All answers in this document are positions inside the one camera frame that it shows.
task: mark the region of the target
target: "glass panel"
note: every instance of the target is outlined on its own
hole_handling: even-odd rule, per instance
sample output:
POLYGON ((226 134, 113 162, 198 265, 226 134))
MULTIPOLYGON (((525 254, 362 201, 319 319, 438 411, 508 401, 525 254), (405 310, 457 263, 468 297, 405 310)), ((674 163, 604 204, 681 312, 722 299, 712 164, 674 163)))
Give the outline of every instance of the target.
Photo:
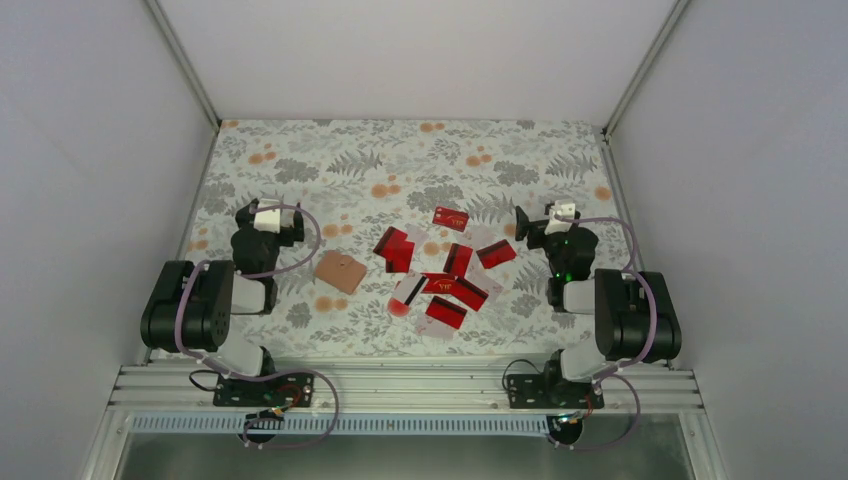
MULTIPOLYGON (((613 440, 629 421, 590 418, 580 443, 613 440)), ((694 478, 676 415, 646 415, 629 441, 598 453, 554 450, 546 440, 524 437, 337 435, 304 450, 258 451, 244 448, 236 435, 133 434, 123 463, 125 480, 694 478)))

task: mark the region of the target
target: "black stripe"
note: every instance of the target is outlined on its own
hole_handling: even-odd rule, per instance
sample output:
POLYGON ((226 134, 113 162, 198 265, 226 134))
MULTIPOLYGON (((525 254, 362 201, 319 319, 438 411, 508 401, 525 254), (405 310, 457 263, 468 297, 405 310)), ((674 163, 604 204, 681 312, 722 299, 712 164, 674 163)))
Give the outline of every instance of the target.
POLYGON ((404 305, 409 306, 409 304, 412 303, 413 300, 415 300, 415 296, 418 295, 418 291, 421 290, 426 284, 427 277, 422 275, 421 278, 418 279, 418 284, 415 285, 415 288, 412 289, 412 293, 410 293, 409 296, 406 298, 406 301, 403 302, 404 305))
POLYGON ((389 227, 389 229, 386 230, 386 233, 383 234, 383 237, 380 238, 380 241, 377 242, 377 246, 374 247, 374 253, 379 255, 383 251, 383 249, 386 248, 386 243, 388 243, 389 239, 392 238, 392 235, 394 235, 394 233, 397 231, 398 229, 396 229, 395 227, 389 227))
POLYGON ((477 295, 478 297, 481 297, 483 300, 489 298, 488 293, 484 292, 483 290, 480 290, 480 288, 478 288, 477 285, 474 285, 473 283, 469 282, 468 280, 466 280, 462 277, 457 277, 456 283, 458 283, 458 284, 462 285, 463 287, 471 290, 471 293, 477 295))
POLYGON ((468 313, 468 310, 460 307, 459 305, 453 304, 442 297, 433 297, 433 303, 437 303, 447 308, 448 310, 451 310, 454 313, 458 313, 460 315, 465 315, 466 313, 468 313))
POLYGON ((477 250, 477 256, 485 257, 486 255, 489 255, 490 253, 494 253, 494 252, 498 251, 499 249, 503 248, 504 245, 508 246, 509 242, 507 242, 506 240, 501 240, 500 242, 498 242, 494 245, 489 245, 486 248, 481 248, 480 250, 477 250))
POLYGON ((454 262, 454 260, 456 260, 456 255, 458 253, 457 252, 458 250, 459 250, 459 244, 454 243, 453 246, 451 246, 450 253, 448 253, 448 261, 445 262, 445 268, 444 268, 445 273, 451 273, 451 270, 453 269, 453 262, 454 262))

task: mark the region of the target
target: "black cable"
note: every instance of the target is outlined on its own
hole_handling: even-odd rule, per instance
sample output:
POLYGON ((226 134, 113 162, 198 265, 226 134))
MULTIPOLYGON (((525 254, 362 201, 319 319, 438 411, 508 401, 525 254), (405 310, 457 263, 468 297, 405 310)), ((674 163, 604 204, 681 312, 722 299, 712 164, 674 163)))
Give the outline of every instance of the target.
POLYGON ((198 390, 203 390, 204 392, 214 392, 215 387, 206 388, 203 385, 197 383, 197 380, 194 379, 194 376, 198 373, 211 373, 211 374, 214 374, 217 377, 218 372, 216 372, 215 370, 201 369, 201 370, 195 370, 195 371, 188 374, 188 381, 191 382, 191 384, 194 385, 195 388, 197 388, 198 390))
POLYGON ((506 372, 509 371, 509 367, 515 365, 516 363, 526 363, 527 365, 530 365, 531 367, 533 367, 533 370, 536 370, 536 373, 538 373, 539 375, 542 374, 542 372, 540 372, 539 369, 536 367, 536 365, 534 365, 533 362, 531 362, 530 360, 525 360, 523 358, 519 358, 518 360, 513 360, 513 361, 509 362, 509 365, 507 365, 506 368, 504 368, 503 376, 501 376, 501 386, 503 387, 504 391, 507 392, 507 393, 509 393, 509 389, 506 386, 506 372))

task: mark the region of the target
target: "card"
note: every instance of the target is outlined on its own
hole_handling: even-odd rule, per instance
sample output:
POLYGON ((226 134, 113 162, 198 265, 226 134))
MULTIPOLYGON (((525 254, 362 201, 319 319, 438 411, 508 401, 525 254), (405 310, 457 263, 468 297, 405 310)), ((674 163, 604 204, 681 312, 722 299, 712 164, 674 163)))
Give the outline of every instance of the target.
POLYGON ((479 312, 480 307, 483 306, 483 302, 489 298, 488 293, 464 278, 456 279, 453 288, 450 289, 450 293, 475 312, 479 312))
POLYGON ((468 270, 468 264, 471 262, 473 252, 471 247, 454 243, 451 245, 448 260, 445 262, 445 267, 442 271, 452 273, 457 277, 464 277, 465 271, 468 270))
POLYGON ((386 258, 387 273, 406 273, 412 263, 412 253, 415 244, 406 240, 396 242, 391 248, 391 254, 386 258))
POLYGON ((409 313, 409 305, 424 288, 427 277, 416 272, 409 272, 403 280, 398 282, 392 298, 389 299, 389 313, 396 317, 402 317, 409 313))
POLYGON ((425 273, 427 284, 421 290, 421 293, 442 293, 450 295, 453 288, 456 275, 450 273, 425 273))
POLYGON ((440 322, 458 329, 465 320, 467 310, 445 300, 442 297, 433 297, 430 306, 427 307, 427 316, 433 317, 440 322))
POLYGON ((401 242, 406 240, 406 237, 405 232, 401 232, 395 227, 389 227, 386 233, 380 237, 377 246, 374 247, 374 253, 385 259, 391 259, 401 242))
POLYGON ((433 223, 463 232, 465 226, 468 225, 468 214, 447 207, 436 207, 436 213, 433 214, 433 223))
POLYGON ((489 269, 515 258, 515 250, 512 249, 509 242, 501 240, 498 243, 477 250, 477 257, 480 258, 483 268, 489 269))

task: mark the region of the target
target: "table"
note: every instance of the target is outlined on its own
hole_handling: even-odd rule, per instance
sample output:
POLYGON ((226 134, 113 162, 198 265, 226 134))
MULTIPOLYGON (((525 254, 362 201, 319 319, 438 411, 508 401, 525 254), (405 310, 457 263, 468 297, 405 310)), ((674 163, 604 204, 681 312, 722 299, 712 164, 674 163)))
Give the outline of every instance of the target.
MULTIPOLYGON (((531 220, 544 204, 572 198, 584 217, 618 216, 592 127, 580 122, 227 120, 201 187, 186 259, 230 259, 233 215, 251 199, 300 202, 321 225, 310 265, 276 277, 279 298, 265 316, 233 316, 232 325, 275 356, 513 355, 553 352, 592 337, 594 319, 554 313, 542 250, 515 242, 514 207, 531 220), (445 206, 470 214, 466 233, 431 223, 445 206), (406 317, 386 311, 403 274, 385 273, 372 253, 389 226, 428 235, 412 268, 438 272, 452 242, 508 239, 515 260, 486 273, 504 287, 457 331, 427 323, 419 295, 406 317), (353 295, 312 270, 323 251, 339 250, 368 274, 353 295)), ((600 237, 594 267, 620 268, 627 244, 618 226, 589 225, 600 237)), ((279 265, 303 258, 315 241, 283 248, 279 265)))

